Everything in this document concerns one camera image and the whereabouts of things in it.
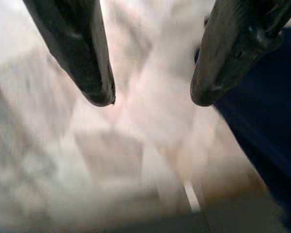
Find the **blue cloth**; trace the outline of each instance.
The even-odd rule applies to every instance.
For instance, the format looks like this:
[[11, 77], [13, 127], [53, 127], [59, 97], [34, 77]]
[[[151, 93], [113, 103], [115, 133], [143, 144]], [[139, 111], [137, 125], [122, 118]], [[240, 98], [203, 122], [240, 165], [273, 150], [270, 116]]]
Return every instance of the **blue cloth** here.
[[291, 28], [283, 31], [284, 44], [257, 62], [215, 107], [286, 209], [291, 230]]

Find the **dark blue fabric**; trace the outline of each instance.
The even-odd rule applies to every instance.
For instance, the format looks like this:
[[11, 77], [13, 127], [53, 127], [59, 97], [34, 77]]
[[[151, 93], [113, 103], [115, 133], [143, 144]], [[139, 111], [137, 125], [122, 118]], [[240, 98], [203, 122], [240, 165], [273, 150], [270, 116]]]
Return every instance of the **dark blue fabric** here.
[[281, 203], [291, 229], [291, 28], [239, 85], [215, 103], [238, 143]]

